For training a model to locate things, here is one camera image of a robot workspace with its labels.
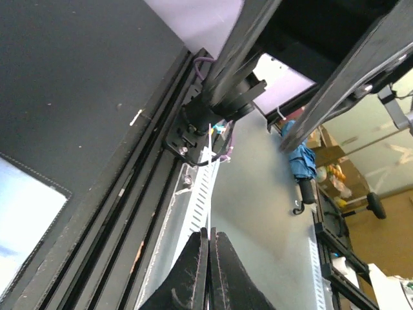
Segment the white floral card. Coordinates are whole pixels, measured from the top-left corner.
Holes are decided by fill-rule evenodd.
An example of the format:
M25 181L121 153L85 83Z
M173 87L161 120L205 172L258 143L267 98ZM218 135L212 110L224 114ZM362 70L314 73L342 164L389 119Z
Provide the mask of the white floral card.
M214 153L212 152L212 125L208 124L208 211L206 219L206 227L208 233L208 239L210 239L210 230L211 230L211 211L212 211L212 177L214 168L212 166L212 157Z

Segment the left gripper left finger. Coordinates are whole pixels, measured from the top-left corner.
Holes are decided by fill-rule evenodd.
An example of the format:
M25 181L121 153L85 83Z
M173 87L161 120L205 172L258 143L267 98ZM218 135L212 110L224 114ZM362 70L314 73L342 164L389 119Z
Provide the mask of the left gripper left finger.
M141 309L204 309L208 250L208 233L203 227L190 235L168 276Z

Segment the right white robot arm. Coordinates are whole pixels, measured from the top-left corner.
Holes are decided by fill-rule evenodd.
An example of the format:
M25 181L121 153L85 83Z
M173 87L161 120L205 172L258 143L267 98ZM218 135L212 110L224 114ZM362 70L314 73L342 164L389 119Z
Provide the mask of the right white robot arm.
M247 115L263 93L265 82L252 72L263 54L313 82L298 96L306 108L282 139L283 152L370 93L380 97L397 128L412 128L412 114L401 110L390 87L412 68L411 1L245 1L164 146L196 166L196 150L210 128Z

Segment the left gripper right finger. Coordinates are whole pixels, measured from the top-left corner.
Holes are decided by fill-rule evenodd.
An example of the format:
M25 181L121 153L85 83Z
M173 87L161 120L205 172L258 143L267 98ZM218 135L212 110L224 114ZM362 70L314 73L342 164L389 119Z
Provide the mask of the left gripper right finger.
M209 303L211 309L273 309L249 277L229 237L214 227L209 241Z

